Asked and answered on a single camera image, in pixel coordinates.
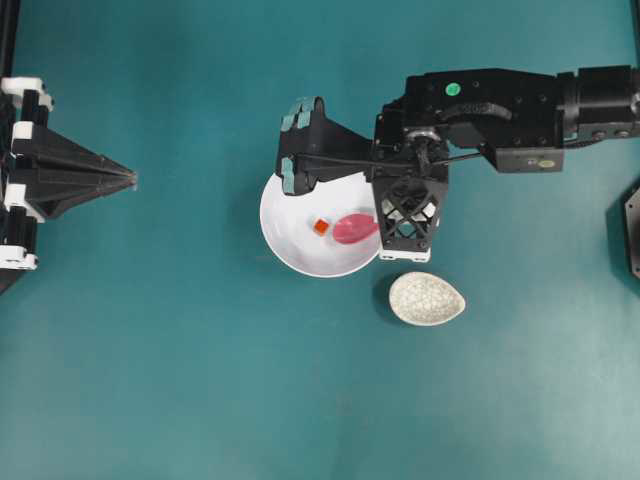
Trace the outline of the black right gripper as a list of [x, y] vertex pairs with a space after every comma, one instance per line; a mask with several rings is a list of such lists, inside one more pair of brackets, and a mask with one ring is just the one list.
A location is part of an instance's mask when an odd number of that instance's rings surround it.
[[391, 102], [378, 115], [365, 178], [372, 183], [381, 260], [429, 261], [449, 181], [449, 148], [433, 102]]

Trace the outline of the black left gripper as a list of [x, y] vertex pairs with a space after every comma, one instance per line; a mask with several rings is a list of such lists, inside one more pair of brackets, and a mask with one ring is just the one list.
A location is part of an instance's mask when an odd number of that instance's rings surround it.
[[[100, 197], [135, 188], [136, 173], [47, 128], [53, 101], [39, 78], [1, 80], [1, 292], [38, 268], [38, 226]], [[44, 182], [39, 163], [121, 177]]]

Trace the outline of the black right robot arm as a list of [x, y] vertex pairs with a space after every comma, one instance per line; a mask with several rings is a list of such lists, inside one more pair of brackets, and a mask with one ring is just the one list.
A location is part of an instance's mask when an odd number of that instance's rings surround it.
[[377, 164], [367, 179], [380, 256], [429, 260], [454, 163], [482, 157], [499, 173], [559, 172], [570, 149], [638, 134], [639, 71], [631, 66], [410, 76], [375, 126]]

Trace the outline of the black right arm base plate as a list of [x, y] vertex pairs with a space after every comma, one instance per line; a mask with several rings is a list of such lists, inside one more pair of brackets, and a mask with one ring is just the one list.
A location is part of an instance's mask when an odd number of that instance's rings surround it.
[[607, 209], [606, 225], [612, 273], [625, 286], [639, 290], [639, 178]]

